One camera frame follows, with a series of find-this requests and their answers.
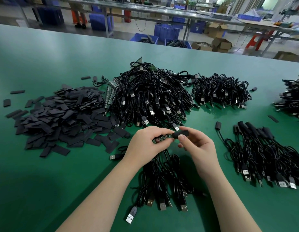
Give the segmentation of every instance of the assembly line table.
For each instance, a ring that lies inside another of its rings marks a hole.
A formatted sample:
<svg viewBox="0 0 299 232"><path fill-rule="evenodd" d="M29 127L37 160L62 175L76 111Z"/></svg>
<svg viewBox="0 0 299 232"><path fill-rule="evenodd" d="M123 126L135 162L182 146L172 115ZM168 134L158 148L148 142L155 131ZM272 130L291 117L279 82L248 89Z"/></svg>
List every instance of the assembly line table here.
<svg viewBox="0 0 299 232"><path fill-rule="evenodd" d="M51 96L61 84L91 86L90 80L80 79L82 76L97 76L98 80L101 75L108 79L119 76L141 56L143 62L158 68L205 76L224 73L248 81L249 89L258 87L247 109L203 106L187 113L184 124L213 139L223 172L263 232L299 231L299 190L270 187L265 180L263 188L244 182L233 163L225 159L227 149L214 128L220 121L222 135L234 139L232 126L238 121L267 126L279 143L299 152L298 119L275 112L271 104L285 90L282 79L297 78L299 63L6 25L0 25L0 231L55 231L116 165L102 145L85 144L83 148L71 148L67 156L53 152L42 159L41 150L24 150L27 136L15 135L14 120L5 115L24 109L28 99ZM26 92L10 95L13 90ZM3 108L2 101L7 98L12 105ZM273 115L279 123L267 115ZM135 126L126 129L132 134L137 131ZM122 146L129 140L119 142ZM183 171L194 186L207 192L189 154L176 143L169 150L180 156ZM173 200L174 207L166 211L159 211L154 203L153 207L139 208L132 224L128 224L125 219L135 192L131 187L138 186L136 175L111 231L219 231L211 198L196 195L186 200L188 212L178 211Z"/></svg>

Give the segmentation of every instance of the green table surface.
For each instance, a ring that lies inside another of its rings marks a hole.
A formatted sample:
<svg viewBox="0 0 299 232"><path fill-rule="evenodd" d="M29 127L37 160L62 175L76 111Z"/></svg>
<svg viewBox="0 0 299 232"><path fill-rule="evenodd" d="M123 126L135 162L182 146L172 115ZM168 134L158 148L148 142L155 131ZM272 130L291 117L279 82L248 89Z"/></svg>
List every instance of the green table surface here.
<svg viewBox="0 0 299 232"><path fill-rule="evenodd" d="M246 110L202 107L190 112L184 124L213 139L222 170L264 232L299 231L299 190L270 187L265 180L263 188L244 182L235 173L233 163L225 159L227 150L214 129L220 121L222 135L234 138L232 126L249 121L269 127L277 141L299 152L298 119L275 112L271 104L285 90L282 79L297 78L299 63L5 25L0 25L0 231L56 230L116 165L102 145L85 144L83 148L71 148L67 156L51 153L42 159L41 150L24 150L27 137L15 135L14 120L5 115L24 109L28 99L51 96L63 83L90 86L91 80L81 81L82 76L119 76L141 56L158 68L206 76L224 73L248 81L249 88L258 87ZM26 92L10 95L12 90ZM3 108L7 98L12 105ZM273 115L279 123L267 115ZM134 134L137 128L127 130ZM119 141L120 145L129 142ZM190 181L207 191L189 154L176 143L170 151L180 156ZM111 231L219 231L211 198L195 195L187 198L188 212L176 207L159 211L155 203L140 208L128 224L125 218L135 192L131 187L138 185L136 175L124 194Z"/></svg>

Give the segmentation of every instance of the red stool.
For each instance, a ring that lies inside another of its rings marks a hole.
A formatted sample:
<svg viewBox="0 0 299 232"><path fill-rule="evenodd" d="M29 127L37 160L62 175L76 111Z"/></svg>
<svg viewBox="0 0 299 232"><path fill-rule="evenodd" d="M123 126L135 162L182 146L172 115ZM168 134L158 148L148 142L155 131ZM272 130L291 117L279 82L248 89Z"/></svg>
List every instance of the red stool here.
<svg viewBox="0 0 299 232"><path fill-rule="evenodd" d="M271 36L273 34L274 30L272 31L269 31L261 40L260 42L258 43L257 47L256 47L256 51L259 50L260 46L261 46L261 43L264 41L264 40L268 40L269 36ZM258 37L258 35L254 35L250 41L248 42L247 46L245 47L246 49L250 46L255 46L257 41L254 41L254 39Z"/></svg>

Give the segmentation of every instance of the factory floor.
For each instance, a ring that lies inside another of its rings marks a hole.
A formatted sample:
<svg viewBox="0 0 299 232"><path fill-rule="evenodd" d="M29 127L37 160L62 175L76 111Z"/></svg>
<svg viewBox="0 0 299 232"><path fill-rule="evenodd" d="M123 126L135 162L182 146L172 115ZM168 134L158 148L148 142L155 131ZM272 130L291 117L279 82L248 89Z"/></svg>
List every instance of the factory floor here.
<svg viewBox="0 0 299 232"><path fill-rule="evenodd" d="M65 24L61 26L45 26L40 25L33 14L31 7L23 8L30 27L37 29L44 29L49 31L58 31L58 32L66 32L66 33L74 33L74 34L83 34L83 35L92 35L92 36L100 36L105 37L105 32L103 31L93 31L91 29L90 23L87 24L87 29L76 29L74 24L72 23L72 13L70 10L62 10L62 15L65 21ZM138 13L139 16L147 18L147 14ZM25 21L23 20L20 8L17 6L4 5L0 4L0 24L13 25L26 27ZM114 23L114 34L113 38L130 40L135 33L143 33L143 34L154 34L154 26L155 22L144 21L144 20L132 20L131 23ZM185 28L180 31L179 39L183 38ZM229 53L239 54L239 55L252 55L258 56L262 50L267 46L267 42L263 42L259 51L255 51L250 47L249 49L245 49L245 46L250 41L251 36L240 35L238 33L226 33L225 37L228 41L232 42L232 49L229 50ZM198 34L198 33L190 33L189 34L189 42L192 43L194 41L201 41L211 43L213 38L208 37L206 34ZM270 46L266 54L265 58L273 58L278 51L287 51L292 52L294 54L299 55L299 42L298 41L281 41L275 40L275 42Z"/></svg>

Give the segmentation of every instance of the right hand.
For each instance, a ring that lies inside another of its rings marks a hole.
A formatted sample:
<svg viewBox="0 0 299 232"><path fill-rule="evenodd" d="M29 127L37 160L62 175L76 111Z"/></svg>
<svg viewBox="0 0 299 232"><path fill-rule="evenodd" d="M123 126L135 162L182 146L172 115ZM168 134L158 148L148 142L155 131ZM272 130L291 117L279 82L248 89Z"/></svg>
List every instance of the right hand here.
<svg viewBox="0 0 299 232"><path fill-rule="evenodd" d="M190 152L199 176L206 180L221 174L222 170L217 159L214 142L199 130L185 126L179 126L179 129L189 131L188 137L178 136L180 141L178 147L184 147Z"/></svg>

